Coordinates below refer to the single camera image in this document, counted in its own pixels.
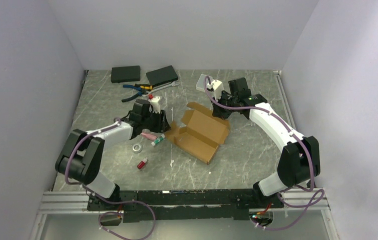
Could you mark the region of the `green white glue stick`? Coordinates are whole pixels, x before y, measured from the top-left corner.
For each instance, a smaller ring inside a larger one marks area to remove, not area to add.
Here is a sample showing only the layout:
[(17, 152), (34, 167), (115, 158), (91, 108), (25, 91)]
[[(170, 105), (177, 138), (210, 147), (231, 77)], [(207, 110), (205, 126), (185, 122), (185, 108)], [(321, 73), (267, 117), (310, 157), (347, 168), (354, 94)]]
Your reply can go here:
[(151, 145), (154, 147), (156, 146), (158, 143), (160, 143), (161, 141), (163, 141), (165, 139), (165, 135), (162, 134), (160, 136), (158, 136), (157, 138), (155, 138), (152, 142), (151, 142)]

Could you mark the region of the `pink plastic tube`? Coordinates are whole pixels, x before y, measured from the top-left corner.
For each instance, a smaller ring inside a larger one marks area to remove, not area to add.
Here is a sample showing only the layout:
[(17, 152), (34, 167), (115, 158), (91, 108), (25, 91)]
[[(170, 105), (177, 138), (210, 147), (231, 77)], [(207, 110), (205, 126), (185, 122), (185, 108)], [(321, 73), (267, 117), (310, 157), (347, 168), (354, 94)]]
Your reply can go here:
[(150, 140), (150, 141), (154, 141), (157, 138), (157, 136), (150, 134), (150, 133), (146, 133), (146, 132), (142, 132), (141, 136)]

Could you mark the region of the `brown cardboard paper box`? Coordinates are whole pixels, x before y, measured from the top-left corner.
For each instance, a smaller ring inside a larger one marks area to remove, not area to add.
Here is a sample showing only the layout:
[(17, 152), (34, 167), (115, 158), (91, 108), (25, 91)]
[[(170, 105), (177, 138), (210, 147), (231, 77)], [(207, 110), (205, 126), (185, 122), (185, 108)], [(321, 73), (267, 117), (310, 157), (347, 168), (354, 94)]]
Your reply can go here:
[(165, 137), (175, 146), (210, 164), (218, 148), (224, 144), (230, 132), (230, 123), (212, 115), (207, 107), (190, 102), (189, 108), (181, 118), (183, 127), (173, 121), (171, 129), (165, 132)]

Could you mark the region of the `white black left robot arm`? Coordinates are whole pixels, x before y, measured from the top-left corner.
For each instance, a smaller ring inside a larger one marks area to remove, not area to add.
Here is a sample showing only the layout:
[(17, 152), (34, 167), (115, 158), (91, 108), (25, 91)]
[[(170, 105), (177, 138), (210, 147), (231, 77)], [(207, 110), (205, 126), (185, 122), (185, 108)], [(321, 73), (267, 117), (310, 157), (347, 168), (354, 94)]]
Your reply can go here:
[(75, 129), (69, 134), (55, 163), (55, 170), (65, 177), (69, 185), (82, 185), (101, 197), (101, 204), (114, 210), (120, 203), (120, 187), (100, 172), (106, 148), (139, 136), (144, 130), (163, 134), (170, 130), (161, 98), (138, 99), (123, 118), (111, 125), (83, 131)]

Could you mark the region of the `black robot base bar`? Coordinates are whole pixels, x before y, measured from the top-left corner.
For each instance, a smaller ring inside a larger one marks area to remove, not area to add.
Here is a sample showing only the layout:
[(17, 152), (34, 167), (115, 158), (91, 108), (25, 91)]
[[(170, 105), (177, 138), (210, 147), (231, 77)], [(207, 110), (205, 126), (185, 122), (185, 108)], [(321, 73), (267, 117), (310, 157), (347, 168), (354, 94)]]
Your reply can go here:
[(282, 208), (275, 193), (263, 196), (259, 190), (121, 190), (106, 201), (90, 195), (90, 212), (123, 211), (125, 223), (151, 220), (233, 219), (248, 220), (265, 209)]

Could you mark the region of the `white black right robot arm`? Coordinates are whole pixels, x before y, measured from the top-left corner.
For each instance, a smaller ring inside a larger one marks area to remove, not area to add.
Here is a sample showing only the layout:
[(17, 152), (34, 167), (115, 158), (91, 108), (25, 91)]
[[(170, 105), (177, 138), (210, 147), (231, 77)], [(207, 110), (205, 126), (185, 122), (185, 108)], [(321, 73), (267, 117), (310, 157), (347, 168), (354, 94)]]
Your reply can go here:
[(320, 174), (319, 143), (313, 137), (305, 137), (284, 121), (260, 94), (252, 94), (245, 78), (229, 81), (230, 91), (223, 83), (206, 76), (204, 89), (213, 105), (213, 116), (223, 120), (232, 113), (240, 113), (259, 126), (281, 152), (275, 171), (255, 184), (253, 203), (263, 208), (272, 195), (297, 187), (304, 182), (314, 185)]

